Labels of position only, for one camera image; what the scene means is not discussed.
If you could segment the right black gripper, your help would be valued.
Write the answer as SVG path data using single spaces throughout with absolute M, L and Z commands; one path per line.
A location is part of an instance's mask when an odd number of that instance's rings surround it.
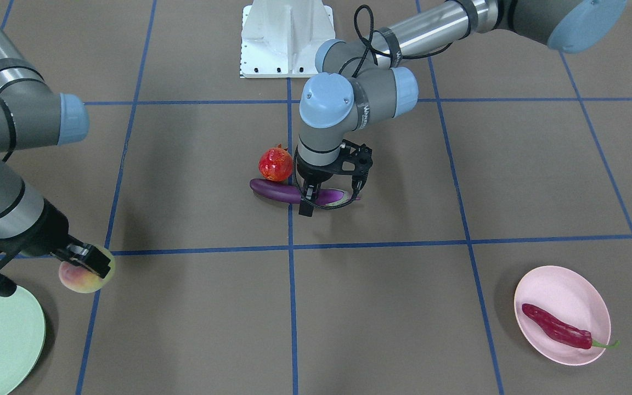
M 112 255 L 104 247 L 81 242 L 69 233 L 67 217 L 49 201 L 42 215 L 24 232 L 21 253 L 26 257 L 53 256 L 66 259 L 73 267 L 87 270 L 101 279 L 112 272 Z

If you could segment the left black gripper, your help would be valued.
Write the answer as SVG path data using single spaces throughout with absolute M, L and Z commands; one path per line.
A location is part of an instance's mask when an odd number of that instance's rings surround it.
M 309 164 L 303 158 L 297 158 L 296 169 L 303 181 L 298 214 L 302 217 L 311 217 L 316 208 L 321 185 L 336 175 L 338 170 L 334 170 L 330 165 L 322 167 Z

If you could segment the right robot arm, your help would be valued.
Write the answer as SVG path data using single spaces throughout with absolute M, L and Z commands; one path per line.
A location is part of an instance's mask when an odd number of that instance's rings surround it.
M 89 117 L 79 97 L 55 93 L 0 27 L 0 154 L 84 140 Z M 0 253 L 52 255 L 101 278 L 111 271 L 99 248 L 69 233 L 65 215 L 0 158 Z

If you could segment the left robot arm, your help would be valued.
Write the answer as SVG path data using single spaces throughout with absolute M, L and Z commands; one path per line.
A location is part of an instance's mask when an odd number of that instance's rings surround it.
M 366 184 L 371 150 L 346 133 L 411 111 L 419 99 L 416 77 L 402 65 L 430 58 L 474 33 L 502 29 L 564 53 L 584 52 L 602 40 L 625 1 L 446 1 L 391 26 L 358 33 L 356 42 L 332 38 L 315 56 L 317 74 L 300 100 L 295 150 L 299 215 L 311 217 L 321 185 L 333 175 L 352 179 L 351 204 Z

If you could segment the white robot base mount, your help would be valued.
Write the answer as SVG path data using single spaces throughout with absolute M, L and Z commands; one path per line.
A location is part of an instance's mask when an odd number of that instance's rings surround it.
M 253 1 L 241 17 L 241 78 L 310 78 L 319 47 L 335 38 L 321 1 Z

